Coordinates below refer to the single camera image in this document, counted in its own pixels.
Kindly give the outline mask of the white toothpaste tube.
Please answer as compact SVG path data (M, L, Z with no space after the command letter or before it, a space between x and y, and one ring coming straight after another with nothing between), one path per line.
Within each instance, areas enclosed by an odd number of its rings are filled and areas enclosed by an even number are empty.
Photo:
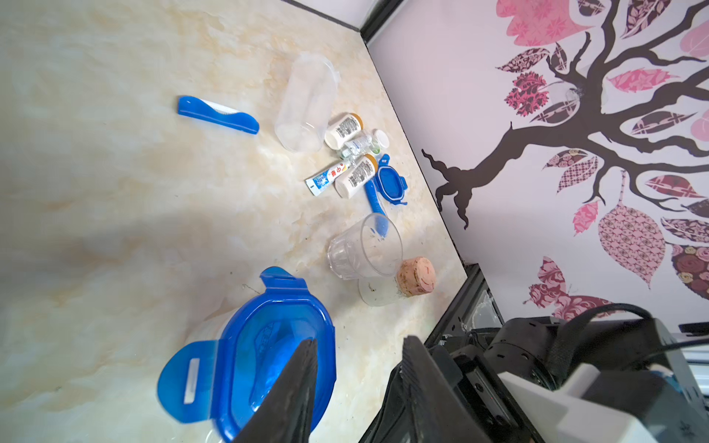
M350 161L335 162L324 170L305 180L311 194L315 197L322 194L334 181L350 168Z

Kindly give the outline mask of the detached blue container lid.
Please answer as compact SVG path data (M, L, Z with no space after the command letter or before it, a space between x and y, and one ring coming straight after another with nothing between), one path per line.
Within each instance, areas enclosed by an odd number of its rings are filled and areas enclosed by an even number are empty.
M384 154L379 160L379 169L375 177L375 188L382 197L393 205L406 205L404 201L408 184L391 165L391 157Z

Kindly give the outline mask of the small white round cap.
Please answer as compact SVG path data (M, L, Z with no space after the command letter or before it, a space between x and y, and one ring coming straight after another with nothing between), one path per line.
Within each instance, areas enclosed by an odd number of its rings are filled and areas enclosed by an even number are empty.
M391 146L389 136L381 129L372 131L372 142L379 150L387 150Z

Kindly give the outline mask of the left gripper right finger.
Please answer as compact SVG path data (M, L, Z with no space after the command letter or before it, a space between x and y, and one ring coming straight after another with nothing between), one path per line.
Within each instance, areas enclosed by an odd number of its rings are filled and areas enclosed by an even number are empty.
M404 338L401 374L411 415L413 442L488 442L415 336Z

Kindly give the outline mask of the blue lid toiletry container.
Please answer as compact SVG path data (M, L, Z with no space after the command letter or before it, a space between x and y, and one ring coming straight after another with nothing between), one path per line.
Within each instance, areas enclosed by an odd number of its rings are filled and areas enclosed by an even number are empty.
M332 62L323 55L303 54L295 60L274 123L284 149L312 153L322 148L339 81Z
M335 328L306 281L279 267L262 271L265 291L239 308L220 338L194 341L166 364L157 384L160 404L182 424L211 420L233 442L258 413L300 343L318 345L310 426L316 427L336 382Z

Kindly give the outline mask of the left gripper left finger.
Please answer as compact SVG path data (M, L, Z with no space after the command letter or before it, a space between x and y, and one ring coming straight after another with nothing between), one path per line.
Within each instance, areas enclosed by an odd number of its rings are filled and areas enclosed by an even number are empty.
M234 442L308 442L318 375L318 342L302 341L260 409Z

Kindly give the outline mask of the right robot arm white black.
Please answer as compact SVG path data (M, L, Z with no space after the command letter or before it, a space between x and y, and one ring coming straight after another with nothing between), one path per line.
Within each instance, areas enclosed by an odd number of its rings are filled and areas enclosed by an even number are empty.
M447 311L393 369L367 442L705 442L708 404L684 351L638 306L465 330Z

